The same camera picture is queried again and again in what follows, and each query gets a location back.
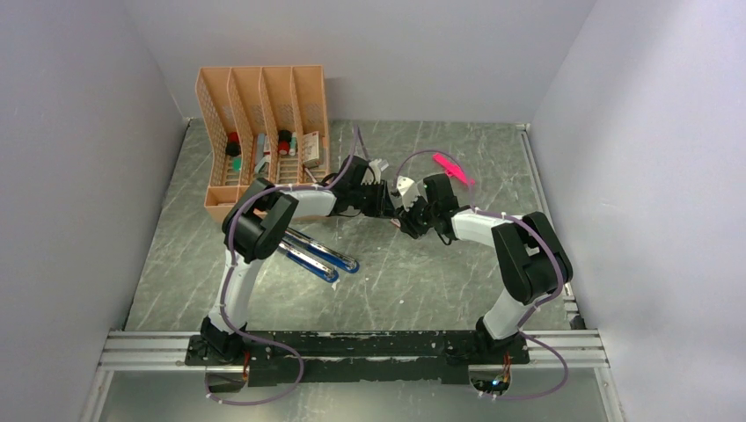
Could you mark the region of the pink plastic clip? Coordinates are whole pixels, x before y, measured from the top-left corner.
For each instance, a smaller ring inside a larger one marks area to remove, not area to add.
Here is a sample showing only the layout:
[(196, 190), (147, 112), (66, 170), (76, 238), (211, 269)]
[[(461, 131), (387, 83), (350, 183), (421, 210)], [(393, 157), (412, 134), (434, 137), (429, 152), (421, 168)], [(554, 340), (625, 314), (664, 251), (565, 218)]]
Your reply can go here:
[(432, 156), (433, 161), (438, 164), (445, 172), (445, 174), (450, 177), (457, 179), (461, 183), (463, 183), (465, 186), (473, 186), (475, 184), (475, 180), (473, 178), (468, 178), (463, 169), (451, 162), (447, 157), (442, 155), (441, 153), (434, 153)]

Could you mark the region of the white box in organizer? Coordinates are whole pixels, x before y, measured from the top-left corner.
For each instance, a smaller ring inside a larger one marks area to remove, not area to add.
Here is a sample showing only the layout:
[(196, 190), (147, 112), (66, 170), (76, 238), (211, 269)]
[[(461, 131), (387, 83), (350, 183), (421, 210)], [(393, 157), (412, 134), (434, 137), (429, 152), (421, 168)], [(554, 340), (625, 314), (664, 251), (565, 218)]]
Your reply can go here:
[(304, 134), (302, 138), (303, 166), (317, 168), (322, 163), (322, 136), (319, 131)]

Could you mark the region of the grey stapler in organizer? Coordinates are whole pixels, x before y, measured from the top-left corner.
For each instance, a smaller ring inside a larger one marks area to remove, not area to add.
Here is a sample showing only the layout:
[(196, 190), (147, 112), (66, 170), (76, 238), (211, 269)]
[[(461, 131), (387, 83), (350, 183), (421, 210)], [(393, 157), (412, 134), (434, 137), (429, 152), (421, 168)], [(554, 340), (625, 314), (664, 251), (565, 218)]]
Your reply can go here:
[(259, 175), (263, 172), (264, 167), (270, 161), (271, 145), (268, 137), (264, 133), (259, 133), (256, 138), (256, 148), (254, 155), (253, 174)]

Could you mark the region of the orange plastic desk organizer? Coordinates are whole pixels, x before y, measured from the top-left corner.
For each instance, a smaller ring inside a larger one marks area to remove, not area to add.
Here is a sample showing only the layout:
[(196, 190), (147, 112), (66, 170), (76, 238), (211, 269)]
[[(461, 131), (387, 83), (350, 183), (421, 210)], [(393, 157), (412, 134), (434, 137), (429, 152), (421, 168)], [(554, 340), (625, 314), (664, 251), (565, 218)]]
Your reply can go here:
[(256, 178), (309, 185), (330, 173), (322, 66), (202, 67), (195, 93), (213, 153), (204, 207), (215, 222)]

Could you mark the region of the red black bottle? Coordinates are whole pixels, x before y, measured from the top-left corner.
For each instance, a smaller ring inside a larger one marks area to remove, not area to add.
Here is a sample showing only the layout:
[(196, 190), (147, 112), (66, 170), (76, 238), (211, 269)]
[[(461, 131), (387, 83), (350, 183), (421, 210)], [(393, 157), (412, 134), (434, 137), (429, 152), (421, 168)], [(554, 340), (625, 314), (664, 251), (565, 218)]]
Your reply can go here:
[(230, 157), (241, 155), (240, 138), (237, 132), (228, 133), (224, 151), (225, 154)]
[(281, 129), (277, 133), (278, 135), (278, 154), (286, 156), (290, 151), (290, 143), (292, 141), (292, 133), (288, 130)]

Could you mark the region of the red black bottle right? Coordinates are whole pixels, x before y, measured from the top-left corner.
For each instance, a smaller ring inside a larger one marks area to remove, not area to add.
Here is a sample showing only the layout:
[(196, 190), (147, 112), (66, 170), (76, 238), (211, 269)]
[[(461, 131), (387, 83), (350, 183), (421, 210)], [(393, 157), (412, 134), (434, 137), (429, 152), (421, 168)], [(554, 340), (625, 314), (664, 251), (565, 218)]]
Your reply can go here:
[(281, 129), (277, 133), (278, 135), (278, 154), (286, 156), (290, 151), (290, 143), (292, 141), (292, 133), (288, 130)]

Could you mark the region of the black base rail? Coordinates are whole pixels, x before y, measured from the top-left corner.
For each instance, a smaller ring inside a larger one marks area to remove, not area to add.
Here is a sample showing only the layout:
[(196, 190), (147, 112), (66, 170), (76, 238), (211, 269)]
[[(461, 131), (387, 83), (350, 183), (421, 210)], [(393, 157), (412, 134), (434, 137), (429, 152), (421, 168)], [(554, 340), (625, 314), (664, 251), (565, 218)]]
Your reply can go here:
[(493, 340), (475, 330), (256, 331), (193, 335), (188, 367), (235, 369), (252, 386), (300, 382), (439, 381), (467, 385), (476, 367), (503, 369), (530, 360), (517, 335)]

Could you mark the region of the blue stapler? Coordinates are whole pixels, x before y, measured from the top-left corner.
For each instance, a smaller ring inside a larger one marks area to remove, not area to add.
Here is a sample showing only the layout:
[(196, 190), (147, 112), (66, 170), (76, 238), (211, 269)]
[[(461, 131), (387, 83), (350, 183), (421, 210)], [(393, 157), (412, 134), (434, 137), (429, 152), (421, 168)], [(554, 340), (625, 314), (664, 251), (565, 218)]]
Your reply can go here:
[(327, 283), (332, 284), (339, 278), (335, 268), (316, 260), (286, 241), (281, 241), (278, 249), (282, 251), (286, 258)]
[(342, 270), (346, 273), (357, 273), (360, 268), (355, 258), (335, 251), (298, 230), (287, 229), (282, 241), (292, 244), (316, 260), (335, 268), (337, 272)]

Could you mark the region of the red black bottle left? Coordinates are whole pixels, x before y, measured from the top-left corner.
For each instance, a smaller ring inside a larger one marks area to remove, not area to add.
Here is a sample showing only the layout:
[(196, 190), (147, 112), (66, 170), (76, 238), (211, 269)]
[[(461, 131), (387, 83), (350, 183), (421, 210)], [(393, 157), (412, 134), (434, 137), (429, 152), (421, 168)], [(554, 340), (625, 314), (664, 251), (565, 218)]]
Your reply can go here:
[(228, 133), (224, 151), (225, 154), (230, 157), (241, 155), (240, 138), (237, 132)]

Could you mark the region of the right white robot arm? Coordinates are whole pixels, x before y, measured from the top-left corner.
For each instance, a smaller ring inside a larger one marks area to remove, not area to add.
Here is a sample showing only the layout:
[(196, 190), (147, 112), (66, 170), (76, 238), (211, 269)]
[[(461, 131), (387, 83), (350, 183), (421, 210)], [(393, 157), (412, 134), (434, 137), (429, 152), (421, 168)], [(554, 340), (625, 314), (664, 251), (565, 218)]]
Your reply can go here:
[(543, 303), (562, 292), (574, 276), (570, 260), (548, 217), (542, 212), (523, 216), (494, 215), (458, 203), (448, 176), (439, 173), (423, 180), (399, 176), (395, 196), (401, 231), (413, 238), (434, 230), (441, 241), (471, 241), (494, 248), (503, 291), (476, 325), (484, 333), (474, 342), (477, 357), (497, 363), (508, 352), (507, 338)]

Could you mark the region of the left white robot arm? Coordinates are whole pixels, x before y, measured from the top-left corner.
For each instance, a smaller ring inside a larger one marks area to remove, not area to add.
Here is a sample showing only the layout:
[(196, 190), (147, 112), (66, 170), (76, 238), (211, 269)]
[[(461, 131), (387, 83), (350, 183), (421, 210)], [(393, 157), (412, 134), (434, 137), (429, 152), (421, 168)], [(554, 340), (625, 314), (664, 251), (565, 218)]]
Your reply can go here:
[(221, 290), (201, 323), (208, 354), (229, 366), (240, 360), (248, 321), (247, 305), (264, 261), (280, 251), (291, 261), (333, 284), (339, 272), (356, 273), (360, 264), (346, 253), (292, 229), (302, 217), (345, 216), (348, 210), (389, 218), (393, 206), (382, 173), (383, 159), (345, 159), (340, 172), (311, 185), (275, 185), (255, 179), (223, 219), (225, 268)]

